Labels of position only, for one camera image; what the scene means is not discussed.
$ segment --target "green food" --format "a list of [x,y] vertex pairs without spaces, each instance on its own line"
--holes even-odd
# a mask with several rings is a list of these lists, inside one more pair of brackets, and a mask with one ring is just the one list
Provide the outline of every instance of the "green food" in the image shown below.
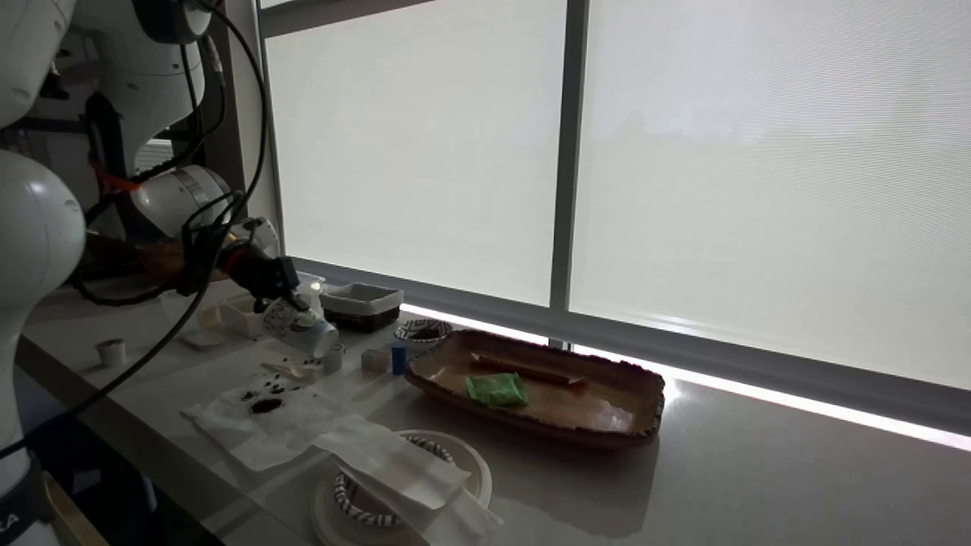
[[526,390],[520,373],[466,377],[464,395],[490,409],[526,408]]

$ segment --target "small cup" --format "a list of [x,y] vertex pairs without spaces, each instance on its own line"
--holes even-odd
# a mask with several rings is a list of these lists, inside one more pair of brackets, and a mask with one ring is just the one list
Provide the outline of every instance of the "small cup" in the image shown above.
[[448,339],[448,333],[453,333],[453,325],[433,322],[433,319],[413,319],[395,327],[395,339],[407,345],[409,357],[433,352]]
[[96,357],[99,357],[102,366],[124,366],[127,363],[124,339],[96,343]]
[[392,371],[392,352],[389,349],[363,349],[360,352],[360,371],[381,377]]

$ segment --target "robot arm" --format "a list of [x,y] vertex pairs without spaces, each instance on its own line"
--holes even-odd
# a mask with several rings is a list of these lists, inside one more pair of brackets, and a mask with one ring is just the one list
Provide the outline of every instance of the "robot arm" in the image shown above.
[[0,127],[29,114],[77,0],[0,0]]
[[[197,37],[207,34],[209,13],[197,3],[171,0],[83,0],[77,27],[89,30],[99,56],[99,91],[89,99],[86,119],[94,126],[99,164],[109,175],[134,178],[137,152],[195,114],[186,72],[197,99],[207,91],[207,71]],[[175,166],[138,182],[137,191],[118,202],[134,241],[183,241],[183,295],[209,282],[207,271],[214,262],[236,285],[253,292],[255,308],[268,300],[288,300],[298,308],[294,264],[268,256],[248,243],[224,245],[217,230],[209,230],[224,207],[201,207],[229,194],[229,185],[207,166]]]

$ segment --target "wire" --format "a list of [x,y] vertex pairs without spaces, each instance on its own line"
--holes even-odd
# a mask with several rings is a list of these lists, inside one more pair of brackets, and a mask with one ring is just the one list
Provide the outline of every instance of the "wire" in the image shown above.
[[217,213],[217,219],[212,222],[209,230],[188,230],[188,226],[183,226],[186,268],[183,268],[178,292],[195,292],[195,285],[209,282],[209,272],[204,271],[204,264],[209,264],[220,251],[230,226],[236,226],[243,219],[246,203],[255,194],[258,182],[260,182],[265,161],[268,161],[268,141],[270,141],[270,98],[268,98],[268,82],[260,77],[260,64],[258,64],[255,51],[248,48],[243,30],[224,13],[217,13],[212,6],[207,6],[207,8],[212,13],[212,20],[217,25],[224,25],[233,34],[233,40],[239,42],[239,48],[243,48],[243,56],[246,56],[246,60],[253,67],[253,77],[255,77],[255,85],[258,85],[258,98],[260,98],[260,127],[258,127],[260,141],[258,141],[258,158],[255,158],[255,166],[253,166],[253,182],[243,191],[243,196],[230,202]]
[[[214,6],[204,3],[214,21],[220,21],[233,40],[243,46],[246,57],[248,57],[248,67],[253,67],[253,77],[255,77],[255,85],[260,91],[260,127],[258,127],[258,158],[255,158],[255,169],[253,169],[253,178],[246,185],[246,194],[236,196],[229,211],[233,213],[230,219],[239,219],[243,207],[248,203],[253,191],[258,189],[260,182],[260,169],[265,169],[265,161],[268,161],[268,141],[270,141],[270,99],[268,99],[268,82],[265,82],[265,72],[260,72],[260,64],[255,60],[248,42],[243,40],[239,27],[224,14],[217,13]],[[96,401],[102,401],[105,395],[112,395],[118,387],[124,387],[134,373],[138,373],[183,327],[186,322],[195,315],[195,309],[201,308],[201,300],[207,298],[209,285],[201,285],[201,292],[195,295],[195,300],[188,304],[188,309],[178,315],[178,322],[137,361],[131,363],[124,373],[118,373],[112,383],[105,383],[102,390],[96,390],[89,401],[83,401],[79,408],[42,422],[39,429],[33,429],[29,435],[24,435],[20,439],[10,442],[0,449],[0,462],[20,452],[24,446],[29,446],[39,435],[45,435],[49,429],[86,414],[89,408],[94,408]]]
[[[152,178],[152,175],[158,175],[158,172],[183,164],[186,158],[192,158],[192,155],[201,148],[201,143],[207,143],[207,141],[220,127],[220,123],[224,123],[224,67],[220,67],[220,57],[217,57],[214,42],[212,42],[209,37],[207,37],[207,48],[209,48],[209,57],[212,57],[214,91],[217,91],[217,116],[214,116],[212,127],[207,127],[207,130],[201,127],[201,119],[197,119],[201,99],[197,99],[195,80],[192,80],[186,42],[178,42],[183,77],[186,77],[186,87],[188,87],[188,99],[192,99],[192,114],[195,114],[195,116],[192,116],[192,126],[195,126],[197,138],[195,138],[195,143],[192,143],[183,155],[175,155],[175,158],[171,158],[171,161],[164,161],[164,164],[155,164],[152,169],[138,172],[137,178]],[[204,216],[207,211],[212,211],[214,203],[220,203],[224,196],[230,196],[230,194],[220,194],[220,196],[204,203],[195,216],[188,216],[188,222],[183,226],[183,243],[186,243],[186,229],[188,229],[197,216]],[[102,194],[102,196],[86,213],[89,226],[94,226],[96,216],[99,216],[102,211],[109,211],[109,203],[116,203],[116,196],[112,196],[112,194]],[[102,298],[102,295],[96,295],[96,292],[92,292],[92,288],[86,285],[83,268],[73,272],[70,285],[73,285],[86,300],[92,300],[92,304],[96,304],[96,308],[134,308],[134,304],[147,304],[147,300],[158,298],[160,292],[172,288],[172,282],[164,282],[164,285],[155,285],[155,288],[148,288],[148,292],[143,292],[143,295]]]
[[[192,116],[192,126],[195,126],[195,141],[172,158],[143,169],[134,175],[134,182],[148,182],[155,178],[158,172],[171,169],[171,166],[178,166],[186,164],[188,158],[195,158],[201,152],[201,146],[220,127],[224,123],[224,67],[220,67],[220,57],[217,57],[217,48],[212,42],[207,42],[209,56],[212,56],[212,72],[214,72],[214,99],[217,99],[217,109],[214,109],[214,123],[209,127],[201,127],[197,116]],[[197,114],[201,99],[197,99],[197,91],[195,91],[195,82],[192,82],[192,71],[188,71],[188,51],[186,46],[178,42],[178,57],[183,57],[183,72],[186,72],[186,87],[188,87],[188,99],[192,99],[192,109]]]

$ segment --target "table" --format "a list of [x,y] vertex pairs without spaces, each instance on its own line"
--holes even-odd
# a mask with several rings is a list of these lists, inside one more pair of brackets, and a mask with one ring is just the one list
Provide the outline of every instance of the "table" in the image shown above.
[[[29,319],[17,361],[64,404],[116,371],[94,343],[147,349],[167,319],[158,304],[102,309],[70,292]],[[508,522],[496,546],[892,546],[971,544],[971,456],[679,383],[654,442],[622,456],[575,452],[424,401],[402,379],[344,371],[324,387],[389,429],[433,429],[475,446],[496,473],[490,511]],[[201,436],[178,409],[258,377],[273,339],[197,352],[172,343],[83,422],[224,544],[314,544],[308,491],[318,456],[248,473]]]

